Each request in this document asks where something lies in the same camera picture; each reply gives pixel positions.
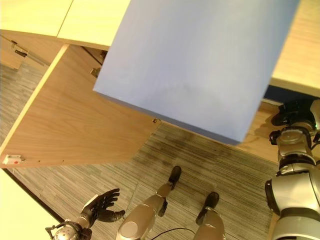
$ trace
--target open cabinet door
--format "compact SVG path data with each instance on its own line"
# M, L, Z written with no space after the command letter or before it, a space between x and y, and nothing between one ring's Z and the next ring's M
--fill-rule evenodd
M6 155L25 159L15 167L129 161L157 125L94 92L98 67L81 47L63 45L0 147L1 163Z

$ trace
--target robot leg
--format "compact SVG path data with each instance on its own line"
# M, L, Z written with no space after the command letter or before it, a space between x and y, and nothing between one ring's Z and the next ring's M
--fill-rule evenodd
M225 240L225 226L219 214L207 207L203 223L199 226L193 240Z
M162 185L155 195L139 204L123 221L118 229L116 240L143 240L155 223L156 216L162 217L167 208L166 198L175 188L180 178L181 168L172 169L167 183Z
M225 240L224 223L214 208L218 204L219 194L211 192L204 202L195 222L199 225L193 240Z

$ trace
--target black robot shoe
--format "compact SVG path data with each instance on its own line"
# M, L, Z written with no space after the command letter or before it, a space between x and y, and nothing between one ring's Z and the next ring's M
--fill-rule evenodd
M169 177L169 182L172 183L171 190L175 189L176 183L178 182L181 175L181 167L175 166L172 171L171 175Z
M202 210L199 212L199 215L195 220L196 224L200 226L203 223L205 215L208 211L206 207L214 209L217 206L218 202L219 202L219 194L215 191L211 192L206 197Z

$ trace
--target humanoid robot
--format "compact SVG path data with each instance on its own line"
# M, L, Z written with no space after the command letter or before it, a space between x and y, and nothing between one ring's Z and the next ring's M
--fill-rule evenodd
M320 99L295 100L279 107L272 124L285 126L273 131L269 138L278 146L279 171L265 183L269 208L280 216L272 240L320 240L320 161L312 150L320 144ZM175 188L181 168L175 166L167 183L155 195L139 204L120 225L116 240L143 240L167 208L167 196ZM89 240L90 227L95 220L115 222L125 211L113 212L106 208L114 205L119 189L95 196L87 203L79 217L46 228L51 239ZM219 201L216 192L210 193L196 223L199 225L194 240L224 240L222 219L215 211ZM53 236L51 230L59 229Z

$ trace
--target gray carpet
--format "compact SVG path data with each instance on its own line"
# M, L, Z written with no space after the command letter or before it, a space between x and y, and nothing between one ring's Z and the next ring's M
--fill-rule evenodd
M0 145L43 74L24 62L19 70L0 64Z
M164 123L130 162L19 168L13 172L63 218L75 218L94 194L113 188L120 188L113 209L130 212L167 181L175 165L182 168L180 181L167 199L166 214L156 219L147 239L171 228L196 231L195 218L211 191L220 194L216 209L228 240L266 239L272 213L264 184L277 171L276 164ZM120 223L97 222L92 239L114 240ZM178 230L158 239L192 237L192 233Z

